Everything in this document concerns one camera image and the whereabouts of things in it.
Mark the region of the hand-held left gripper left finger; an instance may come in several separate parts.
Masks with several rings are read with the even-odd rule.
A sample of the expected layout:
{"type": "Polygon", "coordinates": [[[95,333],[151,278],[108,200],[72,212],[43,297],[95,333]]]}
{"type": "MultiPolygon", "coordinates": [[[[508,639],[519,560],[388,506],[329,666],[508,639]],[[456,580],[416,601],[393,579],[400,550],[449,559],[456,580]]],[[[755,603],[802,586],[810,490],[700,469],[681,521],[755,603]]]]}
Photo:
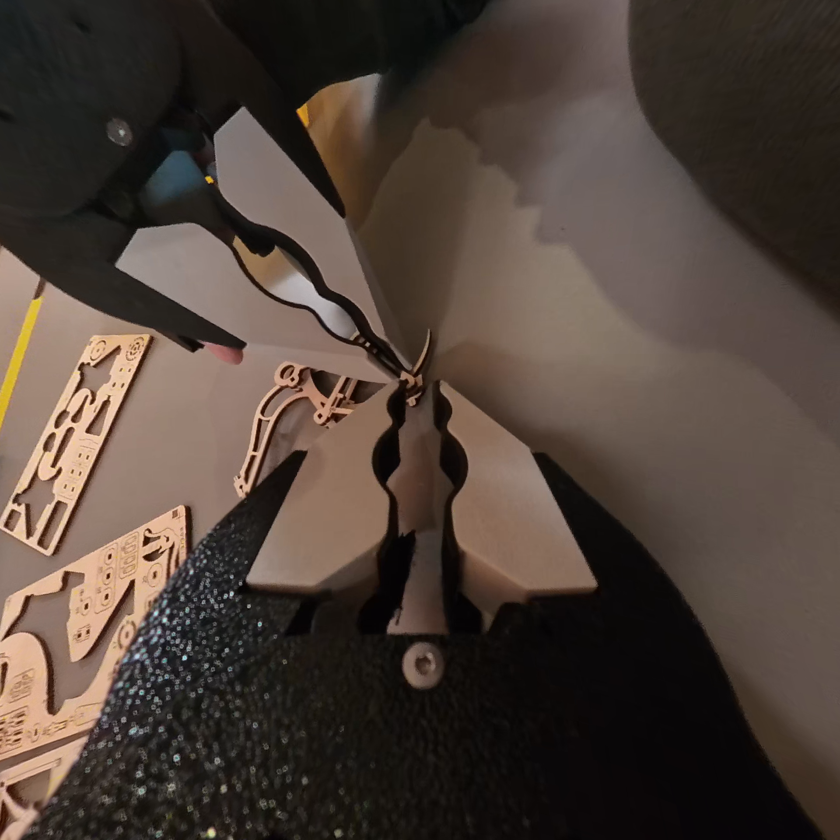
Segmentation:
{"type": "Polygon", "coordinates": [[[404,383],[382,387],[305,453],[247,575],[283,595],[372,595],[398,534],[387,480],[400,463],[404,383]]]}

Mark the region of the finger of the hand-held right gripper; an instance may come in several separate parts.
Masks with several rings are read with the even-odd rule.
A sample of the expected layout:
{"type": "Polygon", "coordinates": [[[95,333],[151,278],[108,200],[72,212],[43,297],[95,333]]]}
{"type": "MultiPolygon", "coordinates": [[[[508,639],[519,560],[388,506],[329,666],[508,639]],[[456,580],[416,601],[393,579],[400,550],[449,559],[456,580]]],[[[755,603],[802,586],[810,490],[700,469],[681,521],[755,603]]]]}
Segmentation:
{"type": "Polygon", "coordinates": [[[212,320],[254,347],[348,377],[408,369],[392,314],[347,219],[240,108],[213,138],[215,199],[234,233],[212,245],[212,320]]]}
{"type": "Polygon", "coordinates": [[[229,247],[195,224],[140,229],[115,266],[248,350],[364,382],[400,377],[359,344],[331,335],[314,312],[273,298],[229,247]]]}

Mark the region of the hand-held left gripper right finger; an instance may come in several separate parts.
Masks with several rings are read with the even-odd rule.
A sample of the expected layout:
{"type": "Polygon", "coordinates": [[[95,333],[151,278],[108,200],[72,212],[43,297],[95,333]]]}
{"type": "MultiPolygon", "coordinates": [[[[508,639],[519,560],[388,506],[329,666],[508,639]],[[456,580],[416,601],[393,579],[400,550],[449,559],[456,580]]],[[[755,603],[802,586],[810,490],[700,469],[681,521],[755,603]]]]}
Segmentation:
{"type": "Polygon", "coordinates": [[[434,423],[451,484],[444,556],[454,595],[593,592],[594,574],[531,449],[444,381],[434,388],[434,423]]]}

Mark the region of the wooden lattice fork part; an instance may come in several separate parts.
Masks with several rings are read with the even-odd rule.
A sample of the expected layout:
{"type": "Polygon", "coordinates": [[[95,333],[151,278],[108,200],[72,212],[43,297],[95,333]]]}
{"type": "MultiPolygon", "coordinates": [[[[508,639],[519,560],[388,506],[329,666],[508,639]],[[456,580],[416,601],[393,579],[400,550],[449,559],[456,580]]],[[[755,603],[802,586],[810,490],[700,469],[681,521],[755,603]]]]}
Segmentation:
{"type": "Polygon", "coordinates": [[[301,402],[309,403],[316,425],[334,427],[358,407],[354,400],[358,384],[358,380],[340,376],[332,390],[324,394],[313,380],[311,368],[291,362],[280,364],[274,373],[273,387],[255,410],[245,458],[234,478],[238,498],[245,499],[256,486],[271,439],[288,409],[301,402]]]}

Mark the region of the wooden bicycle model frame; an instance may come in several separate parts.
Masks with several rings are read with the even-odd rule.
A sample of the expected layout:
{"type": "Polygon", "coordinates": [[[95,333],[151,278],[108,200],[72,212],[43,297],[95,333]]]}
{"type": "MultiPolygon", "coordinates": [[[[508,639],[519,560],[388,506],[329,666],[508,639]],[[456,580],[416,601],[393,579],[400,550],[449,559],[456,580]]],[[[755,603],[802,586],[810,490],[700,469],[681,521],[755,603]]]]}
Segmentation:
{"type": "Polygon", "coordinates": [[[407,407],[416,407],[424,397],[427,389],[427,372],[434,353],[434,333],[426,331],[423,348],[414,364],[400,372],[400,382],[404,385],[404,396],[407,407]]]}

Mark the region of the narrow wooden parts sheet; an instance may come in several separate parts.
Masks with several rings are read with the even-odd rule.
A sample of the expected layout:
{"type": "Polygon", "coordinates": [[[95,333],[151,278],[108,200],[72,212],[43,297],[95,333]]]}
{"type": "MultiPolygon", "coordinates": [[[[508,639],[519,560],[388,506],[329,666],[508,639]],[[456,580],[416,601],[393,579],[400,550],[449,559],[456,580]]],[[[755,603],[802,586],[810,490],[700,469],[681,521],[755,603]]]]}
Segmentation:
{"type": "Polygon", "coordinates": [[[2,532],[46,556],[63,540],[152,343],[94,335],[2,510],[2,532]]]}

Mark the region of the wide wooden parts sheet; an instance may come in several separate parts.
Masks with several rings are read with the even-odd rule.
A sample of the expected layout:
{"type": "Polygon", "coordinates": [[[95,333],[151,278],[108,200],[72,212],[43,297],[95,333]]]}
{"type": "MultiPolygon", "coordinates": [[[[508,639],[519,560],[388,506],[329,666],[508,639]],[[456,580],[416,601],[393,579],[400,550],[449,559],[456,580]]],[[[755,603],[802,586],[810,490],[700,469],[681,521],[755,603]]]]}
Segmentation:
{"type": "Polygon", "coordinates": [[[95,725],[114,677],[168,581],[190,548],[191,515],[178,506],[69,563],[5,601],[2,614],[1,758],[76,738],[95,725]],[[35,633],[15,626],[30,603],[61,592],[68,578],[81,581],[69,593],[67,652],[72,663],[104,643],[104,655],[89,686],[49,707],[53,657],[35,633]]]}

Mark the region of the wooden parts sheet curved cutouts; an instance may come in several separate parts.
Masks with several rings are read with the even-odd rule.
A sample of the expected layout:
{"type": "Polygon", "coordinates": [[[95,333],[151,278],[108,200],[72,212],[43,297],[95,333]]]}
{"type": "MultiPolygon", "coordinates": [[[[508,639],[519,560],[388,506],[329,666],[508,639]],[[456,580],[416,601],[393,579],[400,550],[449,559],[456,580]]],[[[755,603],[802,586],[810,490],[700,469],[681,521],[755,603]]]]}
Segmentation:
{"type": "Polygon", "coordinates": [[[78,738],[1,772],[1,838],[26,834],[87,742],[78,738]]]}

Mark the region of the yellow tape strip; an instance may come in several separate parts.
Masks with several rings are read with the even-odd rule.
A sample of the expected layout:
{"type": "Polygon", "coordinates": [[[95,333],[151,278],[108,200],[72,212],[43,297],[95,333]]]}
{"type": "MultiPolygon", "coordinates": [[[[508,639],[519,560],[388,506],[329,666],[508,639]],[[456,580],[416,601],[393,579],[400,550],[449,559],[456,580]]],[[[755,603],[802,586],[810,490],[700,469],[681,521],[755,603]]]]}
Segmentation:
{"type": "Polygon", "coordinates": [[[7,411],[12,401],[18,377],[20,375],[25,356],[32,340],[39,313],[43,305],[46,282],[39,280],[35,293],[30,301],[23,323],[18,331],[17,339],[1,386],[1,427],[4,427],[7,411]]]}

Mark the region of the dark grey clothing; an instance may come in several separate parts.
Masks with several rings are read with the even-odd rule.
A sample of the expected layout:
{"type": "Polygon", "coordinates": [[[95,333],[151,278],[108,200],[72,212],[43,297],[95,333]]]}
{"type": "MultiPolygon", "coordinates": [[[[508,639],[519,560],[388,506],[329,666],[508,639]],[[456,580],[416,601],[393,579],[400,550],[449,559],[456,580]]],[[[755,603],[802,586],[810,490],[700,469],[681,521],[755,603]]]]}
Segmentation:
{"type": "Polygon", "coordinates": [[[658,140],[837,315],[839,2],[633,1],[627,21],[658,140]]]}

